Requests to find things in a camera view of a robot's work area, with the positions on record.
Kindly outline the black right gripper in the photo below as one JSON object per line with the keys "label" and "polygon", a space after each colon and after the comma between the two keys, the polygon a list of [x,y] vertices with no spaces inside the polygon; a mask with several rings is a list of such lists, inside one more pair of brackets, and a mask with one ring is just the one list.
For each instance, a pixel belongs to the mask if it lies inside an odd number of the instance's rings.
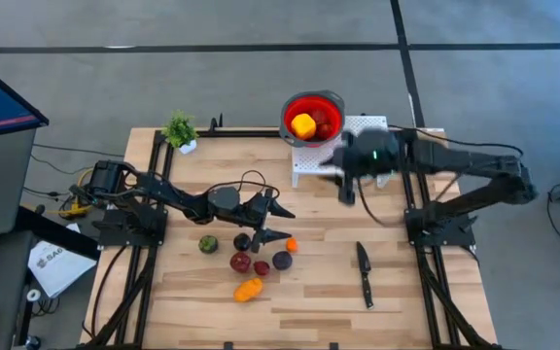
{"label": "black right gripper", "polygon": [[400,143],[394,133],[383,129],[368,128],[358,135],[349,133],[349,136],[350,141],[336,148],[332,156],[319,165],[345,173],[339,177],[338,200],[345,205],[354,205],[354,179],[351,176],[376,176],[397,170]]}

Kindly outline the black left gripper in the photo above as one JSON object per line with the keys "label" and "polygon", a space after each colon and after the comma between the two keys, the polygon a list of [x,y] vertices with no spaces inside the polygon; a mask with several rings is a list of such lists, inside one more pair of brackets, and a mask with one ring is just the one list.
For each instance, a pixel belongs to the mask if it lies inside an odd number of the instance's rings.
{"label": "black left gripper", "polygon": [[273,198],[273,191],[257,192],[249,200],[239,204],[239,225],[241,227],[256,228],[250,246],[252,253],[257,253],[261,246],[266,243],[291,237],[286,232],[262,228],[268,213],[271,216],[281,218],[294,219],[296,217],[294,213],[282,207]]}

